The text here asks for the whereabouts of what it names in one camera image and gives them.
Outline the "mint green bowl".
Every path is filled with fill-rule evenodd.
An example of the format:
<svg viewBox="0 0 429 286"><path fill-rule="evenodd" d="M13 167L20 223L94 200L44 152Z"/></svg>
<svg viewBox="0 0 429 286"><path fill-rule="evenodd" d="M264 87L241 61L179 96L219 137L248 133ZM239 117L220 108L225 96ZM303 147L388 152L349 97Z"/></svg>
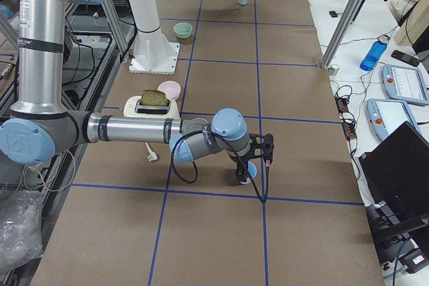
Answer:
<svg viewBox="0 0 429 286"><path fill-rule="evenodd" d="M179 39L187 39L192 35L193 26L187 22L179 22L173 26L174 34Z"/></svg>

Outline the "white power plug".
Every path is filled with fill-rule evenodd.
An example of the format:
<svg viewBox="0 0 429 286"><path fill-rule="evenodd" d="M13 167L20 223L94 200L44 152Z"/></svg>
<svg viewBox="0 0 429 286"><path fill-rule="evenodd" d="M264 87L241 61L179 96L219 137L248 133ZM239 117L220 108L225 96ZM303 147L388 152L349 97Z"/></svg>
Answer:
<svg viewBox="0 0 429 286"><path fill-rule="evenodd" d="M155 162L155 161L157 161L158 160L158 156L155 153L155 151L151 149L149 143L145 143L145 146L146 146L146 149L147 149L147 152L148 152L147 160L149 162Z"/></svg>

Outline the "pink bowl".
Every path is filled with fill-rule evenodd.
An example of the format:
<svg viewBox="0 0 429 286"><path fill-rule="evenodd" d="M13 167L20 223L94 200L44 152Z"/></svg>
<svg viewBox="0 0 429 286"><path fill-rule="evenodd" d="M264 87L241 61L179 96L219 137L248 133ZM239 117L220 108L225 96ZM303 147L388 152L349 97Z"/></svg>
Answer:
<svg viewBox="0 0 429 286"><path fill-rule="evenodd" d="M167 80L158 86L158 90L160 92L163 92L168 99L174 99L177 100L180 97L180 93L182 90L182 87L180 84L173 80Z"/></svg>

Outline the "slice of toast bread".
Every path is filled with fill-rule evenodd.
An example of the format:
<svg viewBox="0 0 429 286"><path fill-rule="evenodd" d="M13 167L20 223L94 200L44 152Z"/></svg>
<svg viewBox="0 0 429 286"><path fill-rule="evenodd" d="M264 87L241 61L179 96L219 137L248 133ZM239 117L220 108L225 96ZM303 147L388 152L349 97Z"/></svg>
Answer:
<svg viewBox="0 0 429 286"><path fill-rule="evenodd" d="M140 99L143 106L168 106L168 99L164 92L159 90L144 90Z"/></svg>

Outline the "cream white toaster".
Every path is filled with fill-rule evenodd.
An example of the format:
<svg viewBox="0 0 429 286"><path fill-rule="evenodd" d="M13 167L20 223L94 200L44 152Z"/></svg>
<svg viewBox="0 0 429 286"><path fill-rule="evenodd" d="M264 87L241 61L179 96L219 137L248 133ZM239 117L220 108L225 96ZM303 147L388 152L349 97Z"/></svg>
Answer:
<svg viewBox="0 0 429 286"><path fill-rule="evenodd" d="M151 119L179 119L178 105L174 99L168 100L167 106L145 106L140 96L132 96L123 109L124 117Z"/></svg>

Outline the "teach pendant tablet near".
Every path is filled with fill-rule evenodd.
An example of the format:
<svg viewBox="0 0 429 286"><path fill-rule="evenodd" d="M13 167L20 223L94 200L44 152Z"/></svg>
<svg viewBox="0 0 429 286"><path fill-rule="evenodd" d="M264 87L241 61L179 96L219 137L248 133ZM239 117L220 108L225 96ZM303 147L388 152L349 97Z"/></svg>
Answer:
<svg viewBox="0 0 429 286"><path fill-rule="evenodd" d="M386 139L402 123L409 122L419 133L419 126L404 100L368 99L366 103L369 121L380 141Z"/></svg>

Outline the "teach pendant tablet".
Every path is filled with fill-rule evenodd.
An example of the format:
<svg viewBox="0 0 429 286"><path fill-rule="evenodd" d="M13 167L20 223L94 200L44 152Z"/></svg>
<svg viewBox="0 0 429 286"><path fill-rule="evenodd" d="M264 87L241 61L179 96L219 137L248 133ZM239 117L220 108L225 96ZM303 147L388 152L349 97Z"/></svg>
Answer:
<svg viewBox="0 0 429 286"><path fill-rule="evenodd" d="M387 64L381 77L388 97L428 106L428 89L418 68Z"/></svg>
<svg viewBox="0 0 429 286"><path fill-rule="evenodd" d="M380 141L386 139L402 123L409 122L419 133L419 126L404 100L368 99L366 103L369 121Z"/></svg>

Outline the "black laptop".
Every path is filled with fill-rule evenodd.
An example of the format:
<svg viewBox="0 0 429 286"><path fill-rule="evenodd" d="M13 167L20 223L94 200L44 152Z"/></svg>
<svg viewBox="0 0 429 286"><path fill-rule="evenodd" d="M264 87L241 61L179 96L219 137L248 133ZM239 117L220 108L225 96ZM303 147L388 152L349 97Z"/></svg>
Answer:
<svg viewBox="0 0 429 286"><path fill-rule="evenodd" d="M428 142L409 122L362 154L359 163L376 202L415 215L428 212Z"/></svg>

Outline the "blue water bottle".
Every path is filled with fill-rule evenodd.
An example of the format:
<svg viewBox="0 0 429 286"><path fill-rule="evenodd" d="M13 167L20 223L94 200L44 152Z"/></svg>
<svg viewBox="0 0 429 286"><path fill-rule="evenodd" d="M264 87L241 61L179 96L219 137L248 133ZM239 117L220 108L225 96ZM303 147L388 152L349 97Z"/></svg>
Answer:
<svg viewBox="0 0 429 286"><path fill-rule="evenodd" d="M387 49L389 41L390 37L387 34L379 36L360 63L360 69L366 72L374 69L379 59Z"/></svg>

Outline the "teach pendant tablet far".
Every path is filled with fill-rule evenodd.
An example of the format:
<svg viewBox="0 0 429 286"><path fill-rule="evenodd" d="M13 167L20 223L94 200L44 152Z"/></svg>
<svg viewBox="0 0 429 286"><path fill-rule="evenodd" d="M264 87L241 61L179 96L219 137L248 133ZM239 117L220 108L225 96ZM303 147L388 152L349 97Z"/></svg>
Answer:
<svg viewBox="0 0 429 286"><path fill-rule="evenodd" d="M381 77L388 97L428 106L428 89L418 68L387 64Z"/></svg>

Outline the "black smartphone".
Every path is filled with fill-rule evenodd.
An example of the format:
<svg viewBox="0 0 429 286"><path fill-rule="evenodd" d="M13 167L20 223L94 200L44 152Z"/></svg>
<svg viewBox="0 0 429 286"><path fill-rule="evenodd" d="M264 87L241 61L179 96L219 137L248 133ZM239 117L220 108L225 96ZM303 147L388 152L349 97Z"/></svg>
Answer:
<svg viewBox="0 0 429 286"><path fill-rule="evenodd" d="M391 57L413 67L417 67L420 64L420 60L417 57L411 56L399 50L394 50L391 54Z"/></svg>

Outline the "clear plastic bag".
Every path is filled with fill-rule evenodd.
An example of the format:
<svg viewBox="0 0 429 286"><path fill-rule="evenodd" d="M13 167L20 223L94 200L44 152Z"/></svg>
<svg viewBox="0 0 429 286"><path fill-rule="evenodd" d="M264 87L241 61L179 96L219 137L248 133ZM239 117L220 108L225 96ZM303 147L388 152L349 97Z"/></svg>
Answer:
<svg viewBox="0 0 429 286"><path fill-rule="evenodd" d="M1 272L16 269L43 255L43 196L20 190L1 204Z"/></svg>

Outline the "aluminium frame post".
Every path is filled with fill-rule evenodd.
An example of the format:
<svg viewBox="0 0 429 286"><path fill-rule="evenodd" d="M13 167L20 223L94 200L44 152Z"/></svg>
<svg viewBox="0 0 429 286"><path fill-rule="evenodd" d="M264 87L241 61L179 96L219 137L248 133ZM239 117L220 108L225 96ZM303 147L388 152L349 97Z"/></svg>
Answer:
<svg viewBox="0 0 429 286"><path fill-rule="evenodd" d="M320 67L328 72L329 76L335 76L337 72L331 67L332 60L336 54L340 43L342 42L351 22L356 16L363 0L349 0L345 9L343 10L342 17L331 37L330 42L320 62Z"/></svg>

